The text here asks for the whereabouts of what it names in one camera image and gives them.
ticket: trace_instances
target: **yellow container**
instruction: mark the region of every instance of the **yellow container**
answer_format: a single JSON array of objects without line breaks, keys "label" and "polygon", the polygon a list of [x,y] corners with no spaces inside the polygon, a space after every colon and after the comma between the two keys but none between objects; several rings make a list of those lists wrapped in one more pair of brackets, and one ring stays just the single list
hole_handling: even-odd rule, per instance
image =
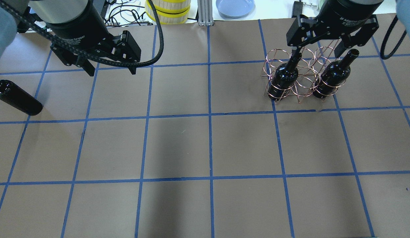
[{"label": "yellow container", "polygon": [[[190,10],[190,4],[188,5],[187,9],[184,12],[180,12],[180,13],[167,13],[167,12],[162,12],[158,10],[156,6],[155,8],[157,9],[156,12],[158,13],[158,18],[161,24],[181,24],[187,21],[187,13]],[[149,5],[148,1],[146,1],[145,3],[145,11],[148,17],[155,21],[151,6]]]},{"label": "yellow container", "polygon": [[165,13],[185,12],[190,8],[190,1],[191,0],[152,0],[157,10]]}]

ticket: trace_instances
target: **black bottle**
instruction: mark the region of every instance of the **black bottle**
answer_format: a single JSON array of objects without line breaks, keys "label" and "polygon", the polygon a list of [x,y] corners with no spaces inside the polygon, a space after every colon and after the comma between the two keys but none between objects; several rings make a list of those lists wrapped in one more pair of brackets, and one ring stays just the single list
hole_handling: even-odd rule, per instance
[{"label": "black bottle", "polygon": [[293,86],[297,80],[299,74],[296,69],[297,64],[302,58],[302,53],[297,50],[287,63],[280,65],[273,78],[271,79],[271,85],[268,88],[268,96],[274,101],[280,101],[287,96],[290,90],[287,90]]},{"label": "black bottle", "polygon": [[350,75],[350,64],[359,56],[359,50],[351,49],[342,60],[330,63],[321,75],[321,81],[312,93],[324,99],[331,95]]},{"label": "black bottle", "polygon": [[9,80],[0,80],[0,100],[30,116],[39,114],[43,109],[39,101]]}]

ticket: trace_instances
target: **metal bracket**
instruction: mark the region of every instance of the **metal bracket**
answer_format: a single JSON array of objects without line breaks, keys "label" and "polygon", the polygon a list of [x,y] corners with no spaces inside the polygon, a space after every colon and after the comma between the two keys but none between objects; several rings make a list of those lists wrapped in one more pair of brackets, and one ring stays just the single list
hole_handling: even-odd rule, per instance
[{"label": "metal bracket", "polygon": [[198,13],[200,26],[214,25],[214,18],[212,17],[212,1],[198,0]]}]

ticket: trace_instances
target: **cable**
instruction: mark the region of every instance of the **cable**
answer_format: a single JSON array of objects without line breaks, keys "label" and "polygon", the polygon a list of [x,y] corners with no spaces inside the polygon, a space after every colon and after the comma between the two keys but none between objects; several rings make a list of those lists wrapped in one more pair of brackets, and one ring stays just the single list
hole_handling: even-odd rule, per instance
[{"label": "cable", "polygon": [[394,47],[394,49],[391,51],[391,53],[388,54],[388,55],[385,55],[384,51],[386,50],[387,41],[389,40],[390,34],[391,34],[392,30],[394,29],[395,24],[397,23],[397,21],[398,21],[398,18],[397,18],[397,15],[396,15],[396,16],[394,17],[394,19],[392,20],[392,22],[391,22],[391,24],[390,24],[390,26],[389,26],[389,29],[387,30],[386,36],[384,36],[383,43],[381,44],[380,57],[381,57],[381,59],[383,59],[383,60],[390,59],[391,56],[394,55],[394,53],[397,51],[398,47],[401,45],[401,43],[402,43],[403,40],[404,40],[404,37],[405,37],[406,34],[407,34],[407,31],[404,31],[403,34],[401,35],[400,39],[398,40],[397,45],[395,45],[395,47]]},{"label": "cable", "polygon": [[102,59],[99,56],[96,56],[94,54],[90,54],[84,50],[80,50],[72,45],[69,45],[66,41],[63,39],[59,38],[58,36],[52,35],[51,33],[46,32],[42,28],[40,28],[37,24],[34,24],[30,21],[28,21],[26,18],[24,18],[19,12],[16,11],[12,6],[10,6],[8,3],[4,2],[3,0],[0,0],[0,7],[3,8],[5,11],[10,13],[13,17],[17,18],[20,21],[23,21],[24,23],[28,24],[29,27],[31,27],[35,32],[40,34],[41,36],[45,37],[46,39],[50,40],[52,43],[57,44],[61,47],[63,47],[66,50],[69,50],[70,52],[76,53],[79,56],[83,56],[86,59],[93,60],[98,63],[103,63],[105,65],[109,66],[116,66],[116,67],[124,67],[124,68],[138,68],[138,67],[145,67],[152,65],[156,63],[159,58],[161,57],[163,51],[164,51],[164,35],[162,33],[162,28],[161,28],[161,23],[158,19],[158,14],[156,12],[155,5],[153,4],[152,0],[147,0],[149,4],[151,5],[152,12],[156,18],[156,25],[158,28],[158,35],[159,35],[159,50],[156,56],[148,61],[145,62],[139,62],[139,63],[129,63],[129,62],[117,62],[117,61],[111,61],[111,60],[105,60]]}]

